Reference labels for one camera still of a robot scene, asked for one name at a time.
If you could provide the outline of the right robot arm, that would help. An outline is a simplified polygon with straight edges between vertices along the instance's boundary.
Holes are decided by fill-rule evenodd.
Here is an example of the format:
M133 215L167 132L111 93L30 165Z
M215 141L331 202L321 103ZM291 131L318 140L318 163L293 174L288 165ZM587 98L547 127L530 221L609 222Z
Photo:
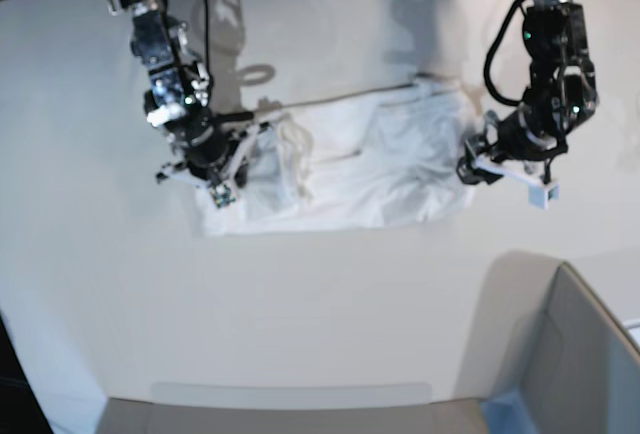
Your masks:
M252 146L270 124L251 111L212 110L210 57L189 47L187 25L169 14L168 1L107 3L111 14L131 16L130 51L150 83L143 98L146 121L179 158L160 168L157 182L189 183L208 194L216 208L225 208L245 186Z

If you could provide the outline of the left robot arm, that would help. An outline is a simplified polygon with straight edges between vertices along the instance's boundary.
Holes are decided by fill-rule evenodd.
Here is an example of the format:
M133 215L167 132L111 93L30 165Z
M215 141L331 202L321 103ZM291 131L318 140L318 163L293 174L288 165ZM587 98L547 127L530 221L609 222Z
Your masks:
M491 69L516 13L523 15L530 82L512 99L499 92ZM457 175L469 186L517 180L527 185L530 203L545 209L559 192L553 161L568 153L569 135L599 104L583 6L576 0L514 0L486 54L483 79L491 98L512 112L505 118L485 113L482 131L464 141Z

